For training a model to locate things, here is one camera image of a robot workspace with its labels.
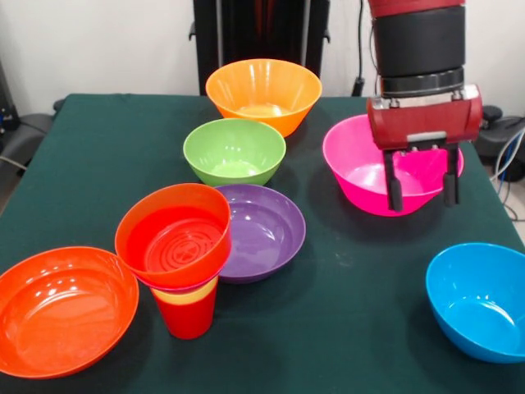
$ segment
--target plastic bowl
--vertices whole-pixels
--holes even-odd
[[[439,253],[427,293],[445,335],[471,357],[497,364],[525,360],[525,255],[472,243]]]
[[[206,93],[223,117],[262,121],[284,137],[297,129],[321,92],[321,81],[309,69],[275,59],[233,62],[206,82]]]
[[[121,260],[85,246],[32,256],[0,277],[0,371],[59,378],[102,359],[139,304]]]
[[[230,206],[211,186],[185,183],[144,197],[122,218],[115,250],[149,286],[190,291],[218,275],[231,251]]]
[[[299,252],[306,223],[292,200],[263,186],[230,185],[218,189],[230,203],[233,243],[220,273],[222,282],[261,281]]]
[[[395,175],[401,183],[403,211],[388,207],[382,151],[372,138],[368,115],[351,117],[326,133],[322,152],[346,198],[365,212],[378,216],[413,213],[443,190],[447,153],[443,149],[394,155]],[[463,153],[459,151],[459,174]]]
[[[281,165],[286,142],[264,123],[220,119],[189,133],[183,151],[195,175],[207,185],[264,185]]]

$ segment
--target stacked cups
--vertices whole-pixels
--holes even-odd
[[[168,331],[194,339],[212,325],[231,252],[230,207],[211,186],[179,184],[140,200],[116,230],[116,253],[151,289]]]

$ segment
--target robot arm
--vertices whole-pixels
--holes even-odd
[[[383,151],[390,209],[401,211],[396,151],[448,150],[445,203],[457,204],[458,143],[475,140],[482,99],[465,85],[465,0],[368,0],[372,11],[381,96],[367,112]]]

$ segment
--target dark green tablecloth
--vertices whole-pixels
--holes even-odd
[[[0,393],[524,393],[525,367],[464,356],[427,303],[424,275],[440,250],[523,247],[474,149],[463,145],[460,206],[436,198],[406,218],[367,215],[339,192],[321,152],[328,129],[364,109],[362,99],[324,98],[287,139],[269,186],[303,210],[304,247],[266,281],[220,285],[204,337],[170,337],[141,287],[135,321],[107,357],[69,378],[2,375]],[[58,246],[113,250],[133,203],[197,181],[182,141],[218,117],[203,97],[70,96],[0,218],[2,271]]]

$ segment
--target blue bowl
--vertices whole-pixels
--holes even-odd
[[[431,261],[427,293],[441,329],[464,353],[497,364],[525,360],[525,254],[453,246]]]

